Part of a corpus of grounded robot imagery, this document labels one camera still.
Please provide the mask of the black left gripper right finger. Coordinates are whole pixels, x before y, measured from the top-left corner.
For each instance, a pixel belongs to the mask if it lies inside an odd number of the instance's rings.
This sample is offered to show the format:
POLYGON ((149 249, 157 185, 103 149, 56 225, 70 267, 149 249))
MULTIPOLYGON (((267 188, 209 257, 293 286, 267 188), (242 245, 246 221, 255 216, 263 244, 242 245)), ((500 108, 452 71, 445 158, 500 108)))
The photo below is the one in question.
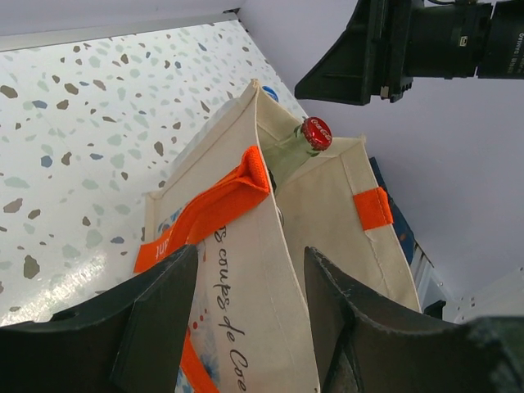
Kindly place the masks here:
POLYGON ((420 314, 305 248, 304 274, 322 392, 521 392, 523 319, 465 324, 420 314))

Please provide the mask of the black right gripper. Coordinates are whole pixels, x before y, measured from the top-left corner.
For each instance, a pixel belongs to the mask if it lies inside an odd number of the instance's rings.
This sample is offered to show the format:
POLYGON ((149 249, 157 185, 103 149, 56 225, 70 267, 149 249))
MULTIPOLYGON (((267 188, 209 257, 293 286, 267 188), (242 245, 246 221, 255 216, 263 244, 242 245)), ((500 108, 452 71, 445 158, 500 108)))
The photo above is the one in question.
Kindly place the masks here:
MULTIPOLYGON (((375 88, 399 101, 416 78, 472 78, 484 56, 491 5, 478 1, 389 1, 385 53, 375 88)), ((370 103, 385 24, 383 1, 358 1, 345 31, 297 83, 302 100, 370 103)))

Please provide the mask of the dark blue denim cloth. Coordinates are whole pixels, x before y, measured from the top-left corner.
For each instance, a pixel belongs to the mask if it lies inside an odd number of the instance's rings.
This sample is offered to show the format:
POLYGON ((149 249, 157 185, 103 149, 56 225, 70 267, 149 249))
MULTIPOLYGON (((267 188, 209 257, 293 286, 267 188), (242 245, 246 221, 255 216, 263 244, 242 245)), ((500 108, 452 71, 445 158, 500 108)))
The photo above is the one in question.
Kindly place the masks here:
POLYGON ((377 180, 377 184, 386 192, 389 207, 391 209, 393 217, 393 228, 395 230, 395 234, 404 252, 404 256, 408 261, 408 264, 411 264, 413 260, 413 254, 415 252, 415 237, 413 235, 413 231, 409 226, 406 218, 400 211, 400 208, 394 202, 391 194, 389 193, 376 158, 369 158, 369 163, 371 165, 373 174, 377 180))

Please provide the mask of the dark cola glass bottle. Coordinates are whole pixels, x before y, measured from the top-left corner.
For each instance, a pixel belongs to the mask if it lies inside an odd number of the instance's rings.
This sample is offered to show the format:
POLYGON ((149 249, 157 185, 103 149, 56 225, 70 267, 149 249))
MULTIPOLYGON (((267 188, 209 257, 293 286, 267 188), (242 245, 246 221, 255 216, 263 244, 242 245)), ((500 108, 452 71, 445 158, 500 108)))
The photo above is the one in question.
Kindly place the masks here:
POLYGON ((264 147, 262 153, 274 185, 283 185, 304 163, 331 144, 328 125, 319 117, 309 117, 282 141, 264 147))

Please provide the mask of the beige canvas bag orange handles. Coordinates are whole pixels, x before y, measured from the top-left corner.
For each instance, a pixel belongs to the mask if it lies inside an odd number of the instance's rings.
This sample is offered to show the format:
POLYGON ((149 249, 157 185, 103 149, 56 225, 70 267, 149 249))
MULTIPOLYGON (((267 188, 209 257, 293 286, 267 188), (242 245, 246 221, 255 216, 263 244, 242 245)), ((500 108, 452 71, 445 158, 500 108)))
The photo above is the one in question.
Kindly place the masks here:
POLYGON ((304 250, 419 310, 386 191, 362 138, 335 138, 281 186, 262 150, 299 120, 251 81, 225 103, 146 198, 135 271, 193 244, 198 271, 183 328, 178 392, 317 392, 304 250))

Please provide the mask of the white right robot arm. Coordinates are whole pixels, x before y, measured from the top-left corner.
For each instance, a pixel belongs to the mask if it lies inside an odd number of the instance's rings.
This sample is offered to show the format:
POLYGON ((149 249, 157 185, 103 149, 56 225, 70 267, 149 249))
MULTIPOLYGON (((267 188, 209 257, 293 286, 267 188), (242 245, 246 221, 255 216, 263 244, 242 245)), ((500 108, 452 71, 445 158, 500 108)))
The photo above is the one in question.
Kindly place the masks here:
POLYGON ((298 99, 399 101, 416 78, 522 79, 523 3, 359 1, 298 99))

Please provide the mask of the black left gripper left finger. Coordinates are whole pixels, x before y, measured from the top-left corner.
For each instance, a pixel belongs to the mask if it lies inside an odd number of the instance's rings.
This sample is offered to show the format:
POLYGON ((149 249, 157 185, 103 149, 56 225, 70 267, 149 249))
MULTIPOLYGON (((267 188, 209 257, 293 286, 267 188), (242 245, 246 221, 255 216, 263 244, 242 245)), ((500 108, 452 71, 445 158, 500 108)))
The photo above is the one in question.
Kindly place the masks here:
POLYGON ((3 392, 173 392, 198 257, 183 246, 45 323, 1 329, 3 392))

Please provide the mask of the clear water bottle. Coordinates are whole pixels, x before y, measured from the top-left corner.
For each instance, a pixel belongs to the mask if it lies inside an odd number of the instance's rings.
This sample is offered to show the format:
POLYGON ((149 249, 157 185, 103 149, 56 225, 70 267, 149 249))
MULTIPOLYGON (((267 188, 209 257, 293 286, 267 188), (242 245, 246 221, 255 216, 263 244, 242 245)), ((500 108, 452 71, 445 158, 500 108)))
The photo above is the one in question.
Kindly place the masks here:
POLYGON ((276 102, 279 102, 279 98, 278 98, 278 95, 276 94, 276 92, 269 86, 267 85, 263 85, 262 86, 262 89, 276 102))

